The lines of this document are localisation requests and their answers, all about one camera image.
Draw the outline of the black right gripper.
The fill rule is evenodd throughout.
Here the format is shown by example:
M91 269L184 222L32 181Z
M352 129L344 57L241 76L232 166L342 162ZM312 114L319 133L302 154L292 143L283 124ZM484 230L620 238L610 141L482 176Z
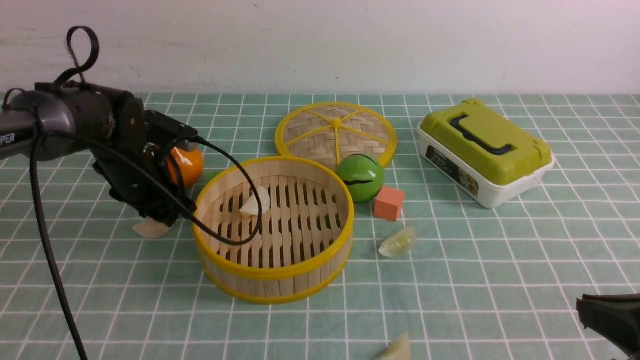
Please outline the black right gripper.
M607 339L627 358L640 355L640 294L590 295L576 299L580 323Z

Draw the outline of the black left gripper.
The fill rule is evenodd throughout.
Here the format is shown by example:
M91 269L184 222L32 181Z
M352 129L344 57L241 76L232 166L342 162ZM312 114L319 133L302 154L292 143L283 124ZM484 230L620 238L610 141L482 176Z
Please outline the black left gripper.
M164 192L158 190L151 181L139 171L128 166L112 153L93 147L95 162L93 169L103 176L110 185L109 195L120 203L137 210L142 218L149 218L172 227L182 212ZM195 202L185 189L169 178L169 171L156 159L160 151L153 145L146 145L139 155L130 159L150 174L154 180L169 189L180 203L190 212L195 211Z

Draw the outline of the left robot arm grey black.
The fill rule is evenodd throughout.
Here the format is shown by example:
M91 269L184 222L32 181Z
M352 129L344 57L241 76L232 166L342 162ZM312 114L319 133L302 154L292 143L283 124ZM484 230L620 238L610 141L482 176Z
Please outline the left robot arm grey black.
M73 133L105 147L106 152L76 138L48 136L36 159L49 162L89 150L93 169L110 186L110 196L144 218L172 227L181 208L196 210L186 192L186 175L170 174L169 155L198 132L162 112L146 109L130 91L75 80L51 89L37 83L19 90L1 110L1 157L30 157L39 133Z

